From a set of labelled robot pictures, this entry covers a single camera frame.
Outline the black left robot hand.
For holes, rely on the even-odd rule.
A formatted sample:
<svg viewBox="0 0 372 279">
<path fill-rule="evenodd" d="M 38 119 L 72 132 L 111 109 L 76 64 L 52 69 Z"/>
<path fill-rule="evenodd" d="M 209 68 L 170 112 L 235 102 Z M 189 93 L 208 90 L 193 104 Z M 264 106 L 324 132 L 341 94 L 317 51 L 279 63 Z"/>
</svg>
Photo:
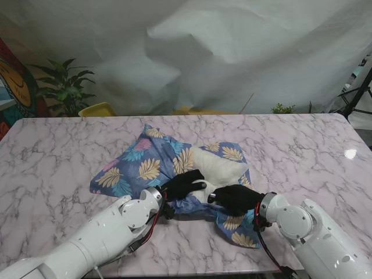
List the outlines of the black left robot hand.
<svg viewBox="0 0 372 279">
<path fill-rule="evenodd" d="M 184 199 L 189 193 L 205 189 L 207 184 L 199 170 L 178 174 L 161 186 L 167 202 Z"/>
</svg>

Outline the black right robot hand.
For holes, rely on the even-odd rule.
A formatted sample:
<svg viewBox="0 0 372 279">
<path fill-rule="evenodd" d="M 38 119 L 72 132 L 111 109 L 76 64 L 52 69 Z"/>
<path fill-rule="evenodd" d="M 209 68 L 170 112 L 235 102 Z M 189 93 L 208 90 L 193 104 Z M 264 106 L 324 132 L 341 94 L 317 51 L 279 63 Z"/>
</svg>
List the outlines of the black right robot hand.
<svg viewBox="0 0 372 279">
<path fill-rule="evenodd" d="M 215 202 L 232 216 L 242 216 L 262 201 L 264 194 L 240 184 L 217 188 L 208 196 L 208 203 Z"/>
</svg>

